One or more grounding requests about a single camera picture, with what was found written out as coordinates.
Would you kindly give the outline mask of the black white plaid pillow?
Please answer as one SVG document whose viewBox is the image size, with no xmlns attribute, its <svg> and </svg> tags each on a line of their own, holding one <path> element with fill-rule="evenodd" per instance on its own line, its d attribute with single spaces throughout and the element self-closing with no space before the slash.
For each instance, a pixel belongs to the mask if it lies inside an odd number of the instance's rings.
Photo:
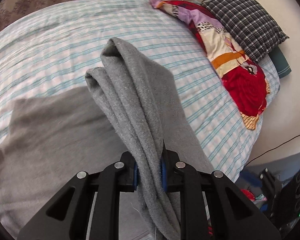
<svg viewBox="0 0 300 240">
<path fill-rule="evenodd" d="M 289 39 L 257 0 L 209 0 L 203 2 L 203 7 L 221 22 L 255 63 Z"/>
</svg>

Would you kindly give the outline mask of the dark green pillow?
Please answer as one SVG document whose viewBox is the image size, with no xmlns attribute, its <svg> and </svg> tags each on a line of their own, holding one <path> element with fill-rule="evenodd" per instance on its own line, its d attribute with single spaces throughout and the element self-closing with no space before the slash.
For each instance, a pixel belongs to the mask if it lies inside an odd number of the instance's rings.
<svg viewBox="0 0 300 240">
<path fill-rule="evenodd" d="M 286 77 L 292 72 L 288 61 L 279 47 L 276 47 L 268 55 L 273 62 L 280 79 Z"/>
</svg>

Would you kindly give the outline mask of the blue plaid bed sheet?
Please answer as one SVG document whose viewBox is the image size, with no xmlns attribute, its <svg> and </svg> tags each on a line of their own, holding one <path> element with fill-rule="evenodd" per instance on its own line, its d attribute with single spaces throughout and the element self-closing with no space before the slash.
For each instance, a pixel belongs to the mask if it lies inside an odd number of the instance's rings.
<svg viewBox="0 0 300 240">
<path fill-rule="evenodd" d="M 183 22 L 149 0 L 77 0 L 31 13 L 0 32 L 0 144 L 18 99 L 85 85 L 108 40 L 130 42 L 169 69 L 186 118 L 214 168 L 237 180 L 260 130 L 248 130 Z"/>
</svg>

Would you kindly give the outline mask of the grey pants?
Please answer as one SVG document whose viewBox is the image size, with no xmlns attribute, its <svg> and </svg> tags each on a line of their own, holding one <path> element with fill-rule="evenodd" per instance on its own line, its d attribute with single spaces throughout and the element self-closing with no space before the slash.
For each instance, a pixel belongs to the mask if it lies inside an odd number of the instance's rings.
<svg viewBox="0 0 300 240">
<path fill-rule="evenodd" d="M 172 73 L 111 38 L 87 84 L 14 103 L 0 144 L 0 222 L 12 237 L 78 171 L 94 173 L 129 151 L 141 183 L 122 201 L 121 237 L 180 238 L 177 193 L 161 185 L 164 148 L 205 172 L 212 165 L 185 118 Z"/>
</svg>

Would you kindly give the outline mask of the red floral quilt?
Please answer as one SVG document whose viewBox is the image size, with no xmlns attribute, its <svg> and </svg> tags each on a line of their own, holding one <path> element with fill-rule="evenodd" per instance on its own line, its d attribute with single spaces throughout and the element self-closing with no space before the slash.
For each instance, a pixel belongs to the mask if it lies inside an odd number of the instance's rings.
<svg viewBox="0 0 300 240">
<path fill-rule="evenodd" d="M 270 93 L 261 67 L 251 61 L 221 22 L 201 5 L 179 0 L 150 0 L 150 4 L 188 26 L 237 105 L 245 127 L 255 130 Z"/>
</svg>

